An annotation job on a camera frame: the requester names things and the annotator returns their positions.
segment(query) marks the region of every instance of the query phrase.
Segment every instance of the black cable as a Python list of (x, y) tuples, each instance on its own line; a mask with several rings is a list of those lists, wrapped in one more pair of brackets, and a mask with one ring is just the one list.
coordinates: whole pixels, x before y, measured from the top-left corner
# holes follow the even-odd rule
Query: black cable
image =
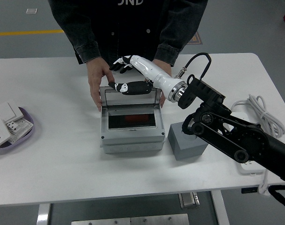
[(269, 186), (269, 193), (281, 204), (285, 206), (285, 198), (278, 193), (279, 190), (285, 190), (285, 185), (272, 185)]
[(187, 78), (187, 82), (186, 82), (188, 85), (190, 84), (190, 78), (193, 78), (193, 79), (194, 79), (195, 76), (194, 76), (193, 74), (190, 74), (190, 75), (189, 75), (189, 77)]
[(211, 57), (209, 56), (208, 53), (206, 53), (206, 52), (200, 52), (200, 53), (194, 55), (194, 56), (187, 62), (187, 64), (185, 65), (185, 68), (188, 68), (189, 64), (190, 64), (195, 58), (199, 57), (200, 55), (205, 55), (205, 56), (207, 57), (207, 59), (208, 59), (208, 64), (206, 65), (206, 67), (205, 67), (205, 69), (204, 69), (202, 75), (200, 76), (200, 81), (201, 81), (202, 78), (204, 77), (204, 75), (207, 73), (207, 71), (208, 71), (208, 69), (209, 69), (209, 67), (210, 67), (210, 64), (211, 64)]

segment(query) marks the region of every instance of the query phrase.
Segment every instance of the gray electrical box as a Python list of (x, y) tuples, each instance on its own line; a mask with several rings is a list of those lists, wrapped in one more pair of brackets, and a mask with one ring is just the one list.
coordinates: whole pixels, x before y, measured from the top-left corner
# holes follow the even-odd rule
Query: gray electrical box
[(145, 95), (123, 95), (100, 87), (100, 146), (105, 153), (161, 150), (165, 140), (160, 89)]

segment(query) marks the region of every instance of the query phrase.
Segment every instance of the white cable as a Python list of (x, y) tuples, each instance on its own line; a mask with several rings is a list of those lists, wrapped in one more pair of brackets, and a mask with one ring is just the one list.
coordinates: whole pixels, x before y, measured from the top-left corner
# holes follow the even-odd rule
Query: white cable
[[(255, 98), (255, 96), (249, 94), (249, 98), (247, 100), (240, 100), (235, 102), (231, 107), (231, 111), (237, 105), (251, 106), (254, 109), (256, 115), (261, 119), (263, 130), (272, 137), (280, 138), (285, 134), (284, 125), (266, 110), (266, 104), (261, 96), (257, 96)], [(264, 196), (270, 196), (270, 193), (268, 191), (268, 172), (269, 171), (266, 169), (264, 172), (263, 182), (258, 187), (258, 192)]]

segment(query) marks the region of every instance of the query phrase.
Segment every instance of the gray cube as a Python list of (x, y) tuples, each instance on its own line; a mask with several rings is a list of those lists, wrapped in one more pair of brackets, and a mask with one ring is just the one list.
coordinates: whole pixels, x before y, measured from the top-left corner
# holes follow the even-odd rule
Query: gray cube
[(195, 135), (184, 134), (182, 124), (174, 123), (169, 128), (168, 140), (176, 160), (202, 155), (208, 143)]

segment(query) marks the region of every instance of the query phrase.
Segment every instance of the human hand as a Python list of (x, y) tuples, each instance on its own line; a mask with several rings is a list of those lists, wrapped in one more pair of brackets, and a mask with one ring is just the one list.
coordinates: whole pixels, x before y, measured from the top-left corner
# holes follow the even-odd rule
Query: human hand
[(109, 70), (109, 65), (103, 58), (98, 57), (86, 62), (88, 72), (88, 83), (90, 85), (90, 94), (98, 110), (102, 106), (100, 99), (100, 83), (103, 76), (106, 76), (108, 82), (114, 82), (112, 71)]
[[(156, 64), (157, 66), (159, 66), (168, 75), (171, 76), (171, 65), (169, 63), (163, 62), (161, 60), (156, 60), (156, 59), (153, 60), (153, 63)], [(161, 108), (163, 107), (164, 102), (165, 102), (165, 96), (164, 96), (164, 93), (162, 92), (160, 100), (159, 100), (159, 104), (160, 104)]]

